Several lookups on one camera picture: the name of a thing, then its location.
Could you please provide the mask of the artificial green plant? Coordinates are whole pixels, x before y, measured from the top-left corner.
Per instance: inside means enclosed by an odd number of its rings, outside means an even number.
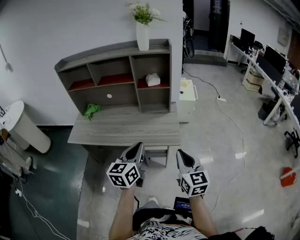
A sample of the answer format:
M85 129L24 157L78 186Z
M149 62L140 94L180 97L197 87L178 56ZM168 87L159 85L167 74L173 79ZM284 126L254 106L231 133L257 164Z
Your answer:
M150 4L147 2L145 4L136 2L136 3L126 3L126 7L130 9L132 15L136 22L149 25L153 20L158 20L161 22L166 22L165 19L161 18L161 13L155 8L151 8Z

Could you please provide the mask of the person's patterned shirt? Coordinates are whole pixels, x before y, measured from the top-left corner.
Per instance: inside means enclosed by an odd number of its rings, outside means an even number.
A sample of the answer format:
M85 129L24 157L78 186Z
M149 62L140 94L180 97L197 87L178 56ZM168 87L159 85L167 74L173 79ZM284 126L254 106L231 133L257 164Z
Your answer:
M189 225L165 224L155 218L145 221L127 240L207 240Z

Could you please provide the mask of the grey wood-grain table top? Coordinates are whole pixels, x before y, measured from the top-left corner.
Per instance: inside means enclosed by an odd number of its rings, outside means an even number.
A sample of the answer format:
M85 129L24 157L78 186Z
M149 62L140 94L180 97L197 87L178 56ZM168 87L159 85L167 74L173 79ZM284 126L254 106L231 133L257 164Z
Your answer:
M142 142L149 158L168 159L170 147L181 144L176 103L171 103L170 111L151 106L140 112L134 105L116 105L94 113L90 120L79 114L67 142L84 145L94 157L97 146Z

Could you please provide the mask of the black office chair base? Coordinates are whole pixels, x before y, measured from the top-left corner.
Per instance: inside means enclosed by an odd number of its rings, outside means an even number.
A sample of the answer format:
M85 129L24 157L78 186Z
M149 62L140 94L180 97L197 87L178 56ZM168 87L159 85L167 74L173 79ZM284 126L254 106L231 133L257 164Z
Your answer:
M296 129L292 132L285 131L285 149L288 151L291 149L293 151L294 158L298 157L298 148L300 147L300 137Z

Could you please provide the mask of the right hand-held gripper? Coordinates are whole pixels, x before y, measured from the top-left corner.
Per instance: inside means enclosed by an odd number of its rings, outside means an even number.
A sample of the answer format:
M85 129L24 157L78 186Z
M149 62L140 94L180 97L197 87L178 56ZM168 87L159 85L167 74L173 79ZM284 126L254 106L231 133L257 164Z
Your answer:
M208 172L200 166L199 161L181 149L177 150L176 159L180 172L178 183L182 192L186 193L188 197L203 197L210 185Z

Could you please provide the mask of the white low cabinet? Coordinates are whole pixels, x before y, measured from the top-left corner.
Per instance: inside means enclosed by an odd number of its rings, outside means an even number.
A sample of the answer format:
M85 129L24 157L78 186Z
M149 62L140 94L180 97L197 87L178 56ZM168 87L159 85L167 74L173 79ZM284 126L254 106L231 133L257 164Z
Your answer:
M180 95L177 102L178 120L180 123L189 123L198 100L196 86L192 80L185 77L180 81Z

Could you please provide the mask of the large black computer monitor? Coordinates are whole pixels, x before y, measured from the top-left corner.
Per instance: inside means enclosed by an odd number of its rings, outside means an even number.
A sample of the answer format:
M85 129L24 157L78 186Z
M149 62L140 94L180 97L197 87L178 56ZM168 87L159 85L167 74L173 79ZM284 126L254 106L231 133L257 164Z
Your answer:
M264 58L282 75L285 71L286 60L272 47L266 45Z

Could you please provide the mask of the small black computer monitor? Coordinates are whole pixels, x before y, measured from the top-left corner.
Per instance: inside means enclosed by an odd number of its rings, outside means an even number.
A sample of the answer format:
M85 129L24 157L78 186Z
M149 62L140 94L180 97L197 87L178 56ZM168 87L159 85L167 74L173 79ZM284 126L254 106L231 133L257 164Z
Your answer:
M242 28L241 35L240 35L241 50L248 51L248 49L253 46L254 41L255 41L255 34Z

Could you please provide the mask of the green cloth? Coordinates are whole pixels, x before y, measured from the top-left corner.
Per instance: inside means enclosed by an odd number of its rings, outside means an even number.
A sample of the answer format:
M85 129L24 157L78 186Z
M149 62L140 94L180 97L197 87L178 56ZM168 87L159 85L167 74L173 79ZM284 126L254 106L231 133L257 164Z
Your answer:
M95 105L95 104L88 104L86 110L84 111L83 115L91 120L93 117L93 114L101 110L101 105Z

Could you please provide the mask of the dark door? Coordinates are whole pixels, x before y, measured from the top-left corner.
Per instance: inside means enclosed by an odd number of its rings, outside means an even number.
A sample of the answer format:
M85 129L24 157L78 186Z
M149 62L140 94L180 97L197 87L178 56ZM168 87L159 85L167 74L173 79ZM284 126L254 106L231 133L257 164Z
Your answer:
M224 53L230 16L230 0L210 0L209 46Z

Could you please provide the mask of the grey wooden shelf desk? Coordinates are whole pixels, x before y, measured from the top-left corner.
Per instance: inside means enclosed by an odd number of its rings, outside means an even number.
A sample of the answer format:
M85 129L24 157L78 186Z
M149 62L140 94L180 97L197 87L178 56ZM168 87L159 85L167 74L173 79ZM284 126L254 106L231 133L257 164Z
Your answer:
M169 39L151 39L148 51L140 51L137 41L93 48L61 59L54 69L80 113L88 104L135 105L140 111L149 111L151 106L170 110ZM161 83L148 87L145 78L152 73L158 74Z

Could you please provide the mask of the white tissues pack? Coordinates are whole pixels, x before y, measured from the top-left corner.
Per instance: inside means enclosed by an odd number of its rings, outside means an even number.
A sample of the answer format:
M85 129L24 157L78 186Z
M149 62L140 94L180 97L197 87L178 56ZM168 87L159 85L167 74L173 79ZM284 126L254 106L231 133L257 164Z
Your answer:
M157 73L148 74L145 78L148 87L157 86L161 83L160 77Z

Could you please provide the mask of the black waste bin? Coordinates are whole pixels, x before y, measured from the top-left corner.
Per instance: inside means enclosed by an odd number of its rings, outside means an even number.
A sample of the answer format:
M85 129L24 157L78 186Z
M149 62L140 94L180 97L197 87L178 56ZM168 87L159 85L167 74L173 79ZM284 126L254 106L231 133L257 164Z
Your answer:
M272 109L275 107L276 102L270 100L269 102L264 102L258 111L258 118L265 120L268 115L271 113Z

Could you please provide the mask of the grey wall panel box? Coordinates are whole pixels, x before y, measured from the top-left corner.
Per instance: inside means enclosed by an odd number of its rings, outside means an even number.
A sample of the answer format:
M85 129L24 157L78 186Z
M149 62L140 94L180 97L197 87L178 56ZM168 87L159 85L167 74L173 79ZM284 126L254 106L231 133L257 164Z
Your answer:
M286 47L288 45L289 40L289 33L286 29L279 27L278 29L278 36L277 36L277 42Z

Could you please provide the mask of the orange bag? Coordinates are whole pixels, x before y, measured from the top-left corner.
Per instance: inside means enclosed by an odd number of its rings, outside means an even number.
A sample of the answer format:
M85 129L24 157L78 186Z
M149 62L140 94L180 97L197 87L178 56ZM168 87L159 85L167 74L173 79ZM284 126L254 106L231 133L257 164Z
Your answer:
M290 167L284 168L283 175L289 173L291 170L292 170L292 168L290 168ZM281 179L280 181L281 181L282 187L292 186L296 182L296 173L293 172L292 174Z

